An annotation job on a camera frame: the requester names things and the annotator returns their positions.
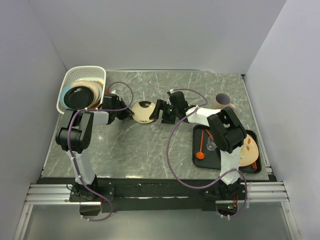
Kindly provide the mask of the cream plate with black patch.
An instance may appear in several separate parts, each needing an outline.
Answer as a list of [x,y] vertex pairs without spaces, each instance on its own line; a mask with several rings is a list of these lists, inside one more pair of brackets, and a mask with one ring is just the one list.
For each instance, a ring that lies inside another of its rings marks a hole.
[[140,124],[149,124],[154,121],[153,119],[150,119],[150,116],[155,110],[155,107],[156,105],[153,102],[140,101],[131,109],[134,113],[132,118]]

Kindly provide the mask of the cream plate with blue leaves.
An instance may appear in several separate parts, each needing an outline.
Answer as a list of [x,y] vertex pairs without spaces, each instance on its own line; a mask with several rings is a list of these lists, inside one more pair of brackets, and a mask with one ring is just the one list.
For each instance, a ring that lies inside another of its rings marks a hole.
[[60,104],[61,104],[63,107],[65,107],[66,109],[68,109],[68,107],[67,107],[67,106],[65,105],[65,103],[64,103],[64,96],[65,96],[66,92],[67,92],[68,90],[72,89],[72,88],[74,88],[74,87],[73,87],[73,83],[68,84],[67,86],[65,86],[65,87],[62,89],[62,92],[61,92],[60,97],[59,97]]

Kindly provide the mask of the yellow round plate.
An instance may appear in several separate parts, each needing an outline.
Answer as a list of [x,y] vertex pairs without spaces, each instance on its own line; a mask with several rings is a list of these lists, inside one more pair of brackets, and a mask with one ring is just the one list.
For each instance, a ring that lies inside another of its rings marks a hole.
[[73,87],[87,87],[89,88],[93,93],[93,100],[91,101],[90,105],[88,105],[88,108],[93,108],[95,105],[97,105],[102,97],[102,90],[103,85],[98,81],[92,81],[92,80],[78,80],[72,84]]

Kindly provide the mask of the glossy black round plate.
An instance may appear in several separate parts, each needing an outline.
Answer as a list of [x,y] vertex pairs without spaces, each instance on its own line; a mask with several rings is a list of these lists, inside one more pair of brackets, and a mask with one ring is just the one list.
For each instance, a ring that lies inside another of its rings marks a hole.
[[80,110],[88,107],[94,100],[93,91],[85,86],[76,86],[66,92],[63,97],[69,109]]

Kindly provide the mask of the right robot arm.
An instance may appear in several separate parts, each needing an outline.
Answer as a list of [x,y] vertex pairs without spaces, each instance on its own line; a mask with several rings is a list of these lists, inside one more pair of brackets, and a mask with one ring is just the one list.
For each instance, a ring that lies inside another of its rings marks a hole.
[[223,109],[209,109],[201,105],[189,105],[185,100],[182,89],[172,89],[168,93],[169,99],[158,99],[155,109],[149,119],[157,120],[162,111],[162,123],[174,124],[176,119],[179,124],[191,123],[208,127],[213,140],[220,151],[220,174],[212,183],[205,186],[192,186],[178,178],[169,159],[169,150],[166,149],[166,160],[174,178],[183,186],[190,189],[204,190],[217,185],[219,195],[230,199],[241,191],[240,152],[247,137],[247,132],[231,107]]

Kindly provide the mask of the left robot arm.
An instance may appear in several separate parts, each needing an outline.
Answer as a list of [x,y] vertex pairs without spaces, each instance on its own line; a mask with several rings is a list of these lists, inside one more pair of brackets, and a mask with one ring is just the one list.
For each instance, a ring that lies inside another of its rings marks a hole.
[[88,201],[95,200],[100,193],[97,175],[94,173],[87,148],[91,143],[94,126],[110,125],[115,119],[124,120],[134,115],[124,100],[115,93],[106,93],[102,104],[96,109],[66,109],[55,136],[71,160],[75,172],[76,187]]

